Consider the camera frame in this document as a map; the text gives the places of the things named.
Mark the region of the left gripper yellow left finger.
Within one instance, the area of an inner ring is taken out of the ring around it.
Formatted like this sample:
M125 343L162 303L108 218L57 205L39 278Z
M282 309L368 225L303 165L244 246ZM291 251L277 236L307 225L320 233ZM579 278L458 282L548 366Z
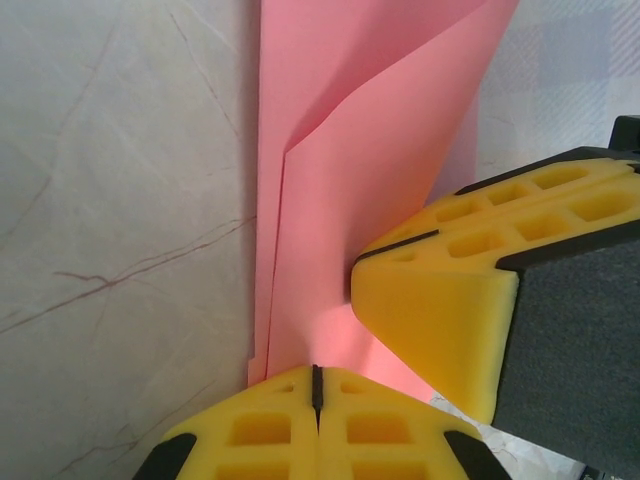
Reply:
M294 368L182 421L135 479L317 479L319 367Z

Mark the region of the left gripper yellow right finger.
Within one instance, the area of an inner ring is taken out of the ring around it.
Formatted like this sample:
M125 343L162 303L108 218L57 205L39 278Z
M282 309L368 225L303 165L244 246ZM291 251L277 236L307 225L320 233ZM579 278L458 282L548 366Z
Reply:
M508 479L472 424L340 368L316 368L320 479Z

